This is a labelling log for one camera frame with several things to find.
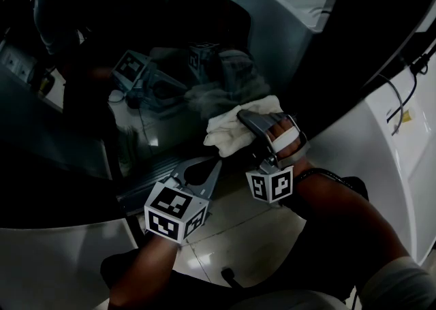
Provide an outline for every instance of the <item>wire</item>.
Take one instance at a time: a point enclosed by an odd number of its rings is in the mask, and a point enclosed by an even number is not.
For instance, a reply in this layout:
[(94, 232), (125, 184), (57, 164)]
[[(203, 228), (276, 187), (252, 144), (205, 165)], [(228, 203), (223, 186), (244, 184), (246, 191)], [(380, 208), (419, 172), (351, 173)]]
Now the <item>wire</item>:
[(388, 84), (390, 84), (390, 86), (394, 89), (394, 91), (395, 91), (395, 93), (396, 93), (396, 96), (398, 97), (398, 100), (400, 101), (400, 107), (399, 107), (397, 110), (395, 110), (395, 112), (394, 112), (392, 115), (390, 115), (390, 117), (388, 117), (388, 121), (387, 121), (387, 122), (389, 122), (389, 120), (390, 120), (392, 117), (394, 117), (394, 115), (396, 115), (397, 112), (398, 112), (399, 110), (401, 111), (400, 122), (398, 122), (398, 125), (395, 127), (395, 130), (394, 130), (393, 133), (392, 133), (392, 136), (393, 136), (393, 135), (395, 135), (395, 133), (398, 132), (398, 130), (400, 129), (401, 123), (403, 122), (403, 117), (404, 117), (404, 105), (409, 101), (410, 97), (411, 97), (411, 96), (414, 94), (414, 92), (415, 92), (415, 88), (416, 88), (416, 75), (414, 75), (414, 76), (415, 76), (415, 85), (414, 85), (413, 89), (411, 90), (411, 93), (410, 93), (409, 97), (407, 97), (407, 99), (406, 99), (406, 101), (405, 101), (404, 103), (403, 103), (403, 101), (401, 100), (400, 93), (399, 93), (398, 90), (396, 89), (395, 85), (394, 85), (394, 84), (393, 84), (393, 83), (392, 83), (392, 82), (391, 82), (387, 77), (385, 77), (385, 76), (383, 76), (383, 75), (381, 75), (381, 74), (379, 74), (379, 76), (380, 76), (381, 78), (385, 79), (386, 82), (387, 82)]
[(357, 300), (357, 290), (356, 290), (356, 294), (354, 294), (352, 310), (354, 310), (354, 307), (356, 306), (356, 300)]

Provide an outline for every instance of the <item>white cloth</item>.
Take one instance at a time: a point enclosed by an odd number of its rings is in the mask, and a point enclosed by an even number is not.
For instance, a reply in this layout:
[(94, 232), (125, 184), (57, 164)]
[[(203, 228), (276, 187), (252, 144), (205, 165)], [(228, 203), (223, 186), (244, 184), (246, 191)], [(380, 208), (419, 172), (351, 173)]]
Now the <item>white cloth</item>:
[(283, 112), (279, 99), (275, 95), (269, 95), (263, 99), (236, 106), (225, 114), (211, 118), (207, 127), (208, 135), (203, 144), (215, 145), (221, 157), (233, 155), (255, 140), (255, 135), (238, 120), (237, 114), (241, 110), (250, 110), (258, 114)]

